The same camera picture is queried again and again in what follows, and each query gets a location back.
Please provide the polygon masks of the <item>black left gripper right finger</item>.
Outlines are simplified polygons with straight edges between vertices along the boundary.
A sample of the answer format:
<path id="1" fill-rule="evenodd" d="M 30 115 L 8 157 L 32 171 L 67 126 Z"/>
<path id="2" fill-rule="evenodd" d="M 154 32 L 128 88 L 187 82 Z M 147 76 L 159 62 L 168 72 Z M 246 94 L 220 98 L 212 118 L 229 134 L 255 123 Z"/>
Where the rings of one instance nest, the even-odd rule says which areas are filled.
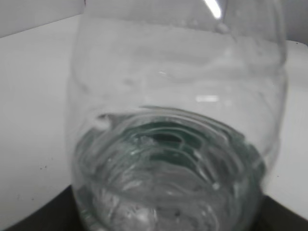
<path id="1" fill-rule="evenodd" d="M 266 196 L 255 220 L 256 231 L 307 231 L 308 221 Z"/>

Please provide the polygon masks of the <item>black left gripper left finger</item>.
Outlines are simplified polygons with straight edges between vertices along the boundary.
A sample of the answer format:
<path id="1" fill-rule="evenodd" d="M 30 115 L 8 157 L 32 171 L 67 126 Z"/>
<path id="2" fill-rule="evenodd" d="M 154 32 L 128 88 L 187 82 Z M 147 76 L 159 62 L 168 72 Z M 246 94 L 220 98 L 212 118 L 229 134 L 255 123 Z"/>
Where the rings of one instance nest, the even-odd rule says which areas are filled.
<path id="1" fill-rule="evenodd" d="M 45 206 L 8 227 L 7 231 L 80 231 L 77 206 L 74 201 L 72 187 L 63 190 Z"/>

